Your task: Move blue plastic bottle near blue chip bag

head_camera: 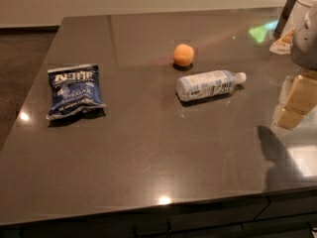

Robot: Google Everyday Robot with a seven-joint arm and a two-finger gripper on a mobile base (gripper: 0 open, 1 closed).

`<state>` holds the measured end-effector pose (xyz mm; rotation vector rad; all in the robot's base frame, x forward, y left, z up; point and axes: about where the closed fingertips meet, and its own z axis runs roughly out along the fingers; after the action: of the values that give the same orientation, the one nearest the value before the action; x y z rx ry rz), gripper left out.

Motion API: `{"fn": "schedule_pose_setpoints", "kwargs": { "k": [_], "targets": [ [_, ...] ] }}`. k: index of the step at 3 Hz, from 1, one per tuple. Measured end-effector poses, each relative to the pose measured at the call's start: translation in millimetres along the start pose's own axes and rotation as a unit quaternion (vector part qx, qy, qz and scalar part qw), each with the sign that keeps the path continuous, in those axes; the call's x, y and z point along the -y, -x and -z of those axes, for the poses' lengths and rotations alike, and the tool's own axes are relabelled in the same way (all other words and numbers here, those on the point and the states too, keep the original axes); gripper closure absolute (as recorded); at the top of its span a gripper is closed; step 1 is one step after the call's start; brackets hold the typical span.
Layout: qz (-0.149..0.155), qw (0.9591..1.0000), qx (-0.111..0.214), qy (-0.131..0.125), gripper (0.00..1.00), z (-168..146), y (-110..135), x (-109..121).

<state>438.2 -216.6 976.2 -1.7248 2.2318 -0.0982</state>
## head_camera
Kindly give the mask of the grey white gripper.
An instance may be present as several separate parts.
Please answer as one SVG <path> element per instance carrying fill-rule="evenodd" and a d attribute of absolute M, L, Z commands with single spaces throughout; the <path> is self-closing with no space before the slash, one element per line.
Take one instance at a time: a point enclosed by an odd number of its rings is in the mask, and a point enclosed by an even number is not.
<path fill-rule="evenodd" d="M 291 45 L 292 61 L 301 67 L 317 69 L 317 7 L 311 7 L 296 26 Z M 274 111 L 274 124 L 292 130 L 317 105 L 317 77 L 299 74 L 293 80 L 284 107 Z"/>

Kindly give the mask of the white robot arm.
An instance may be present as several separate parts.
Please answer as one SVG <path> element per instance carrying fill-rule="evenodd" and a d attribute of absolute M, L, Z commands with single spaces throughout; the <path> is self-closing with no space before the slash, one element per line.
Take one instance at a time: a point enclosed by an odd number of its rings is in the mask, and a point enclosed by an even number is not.
<path fill-rule="evenodd" d="M 269 50 L 299 66 L 282 84 L 273 122 L 291 130 L 317 106 L 317 0 L 287 0 Z"/>

